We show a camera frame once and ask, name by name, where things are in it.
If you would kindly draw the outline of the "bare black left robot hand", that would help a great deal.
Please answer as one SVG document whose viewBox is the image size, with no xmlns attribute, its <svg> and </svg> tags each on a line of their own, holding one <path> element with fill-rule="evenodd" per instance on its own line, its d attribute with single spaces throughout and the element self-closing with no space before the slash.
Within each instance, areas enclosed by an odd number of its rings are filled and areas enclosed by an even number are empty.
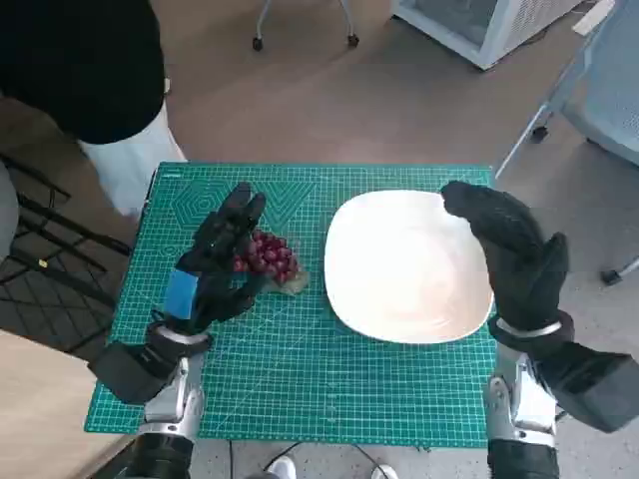
<svg viewBox="0 0 639 479">
<path fill-rule="evenodd" d="M 265 277 L 257 273 L 239 287 L 232 286 L 232 280 L 236 256 L 249 245 L 266 202 L 264 194 L 254 194 L 241 182 L 207 215 L 169 276 L 163 320 L 170 329 L 200 334 L 212 322 L 231 319 L 253 306 Z"/>
</svg>

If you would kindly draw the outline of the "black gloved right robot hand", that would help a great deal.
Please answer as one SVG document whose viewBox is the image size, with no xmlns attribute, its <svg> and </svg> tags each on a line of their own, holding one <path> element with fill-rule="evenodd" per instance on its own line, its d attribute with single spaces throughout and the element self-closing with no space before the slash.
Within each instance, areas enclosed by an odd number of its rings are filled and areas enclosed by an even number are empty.
<svg viewBox="0 0 639 479">
<path fill-rule="evenodd" d="M 445 210 L 466 220 L 480 242 L 498 317 L 519 331 L 557 322 L 569 266 L 566 235 L 546 239 L 531 209 L 506 192 L 453 181 L 441 195 Z"/>
</svg>

